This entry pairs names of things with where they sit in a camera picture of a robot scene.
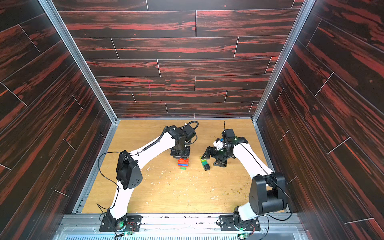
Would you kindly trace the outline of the black square lego brick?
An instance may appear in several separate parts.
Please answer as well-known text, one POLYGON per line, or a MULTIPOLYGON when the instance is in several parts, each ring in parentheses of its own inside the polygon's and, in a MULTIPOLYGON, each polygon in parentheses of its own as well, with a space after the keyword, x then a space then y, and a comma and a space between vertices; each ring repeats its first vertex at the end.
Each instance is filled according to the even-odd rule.
POLYGON ((209 165, 203 165, 203 167, 204 167, 205 171, 208 171, 211 169, 209 165))

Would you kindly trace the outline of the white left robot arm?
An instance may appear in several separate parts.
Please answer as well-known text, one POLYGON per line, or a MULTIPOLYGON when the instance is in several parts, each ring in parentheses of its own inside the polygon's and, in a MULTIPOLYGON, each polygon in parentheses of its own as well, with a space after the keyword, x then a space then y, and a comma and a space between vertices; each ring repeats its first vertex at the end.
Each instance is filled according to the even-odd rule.
POLYGON ((185 136, 173 137, 169 133, 164 133, 137 150, 121 152, 117 164, 117 189, 113 203, 107 210, 108 216, 115 220, 126 216, 133 190, 143 180, 141 169, 147 163, 167 150, 171 150, 172 157, 186 159, 189 155, 183 154, 190 150, 191 143, 192 141, 185 136))

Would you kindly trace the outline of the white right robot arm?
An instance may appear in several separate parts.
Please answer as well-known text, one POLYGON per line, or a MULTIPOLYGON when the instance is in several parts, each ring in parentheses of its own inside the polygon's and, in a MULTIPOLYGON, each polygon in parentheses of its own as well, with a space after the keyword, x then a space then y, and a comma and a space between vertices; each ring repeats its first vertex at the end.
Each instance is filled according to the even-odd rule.
POLYGON ((285 210, 288 204, 286 179, 281 173, 273 172, 254 153, 248 143, 238 143, 229 150, 218 142, 215 147, 207 147, 201 161, 216 159, 217 166, 224 165, 229 158, 238 159, 251 178, 249 201, 235 208, 233 223, 237 228, 250 224, 252 219, 273 212, 285 210))

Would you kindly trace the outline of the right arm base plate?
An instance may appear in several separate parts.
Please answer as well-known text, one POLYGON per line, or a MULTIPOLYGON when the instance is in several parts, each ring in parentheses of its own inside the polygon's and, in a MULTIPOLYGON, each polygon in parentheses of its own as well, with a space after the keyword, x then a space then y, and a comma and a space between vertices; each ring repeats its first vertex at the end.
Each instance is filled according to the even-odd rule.
POLYGON ((242 220, 235 215, 220 215, 216 224, 221 231, 260 231, 258 219, 242 220))

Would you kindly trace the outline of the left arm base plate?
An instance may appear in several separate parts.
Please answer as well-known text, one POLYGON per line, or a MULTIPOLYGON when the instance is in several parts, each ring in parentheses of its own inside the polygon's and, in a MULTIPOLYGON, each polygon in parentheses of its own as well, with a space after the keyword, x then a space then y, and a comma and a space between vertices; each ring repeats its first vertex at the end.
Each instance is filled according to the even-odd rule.
POLYGON ((140 230, 142 216, 126 215, 119 219, 104 216, 99 228, 100 232, 138 232, 140 230))

